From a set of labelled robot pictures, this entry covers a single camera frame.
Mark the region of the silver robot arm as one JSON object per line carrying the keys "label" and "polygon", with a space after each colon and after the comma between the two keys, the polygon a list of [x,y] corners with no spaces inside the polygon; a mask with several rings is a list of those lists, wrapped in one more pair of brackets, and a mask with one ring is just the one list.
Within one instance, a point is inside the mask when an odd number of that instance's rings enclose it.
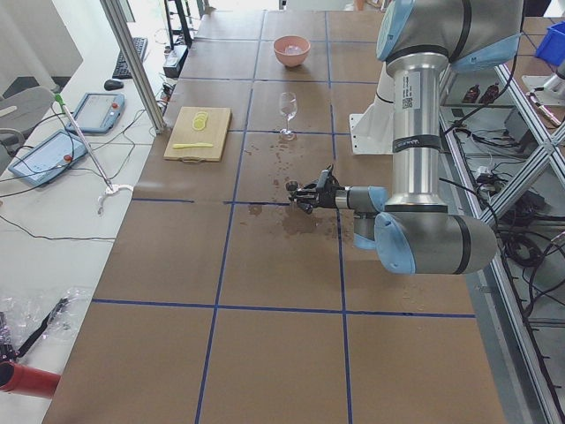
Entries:
{"label": "silver robot arm", "polygon": [[486,223],[451,215],[439,195],[440,76],[509,61],[523,25],[520,1],[394,1],[377,58],[393,81],[393,185],[343,186],[331,170],[306,186],[290,181],[291,201],[354,211],[354,243],[374,250],[396,274],[467,274],[497,251]]}

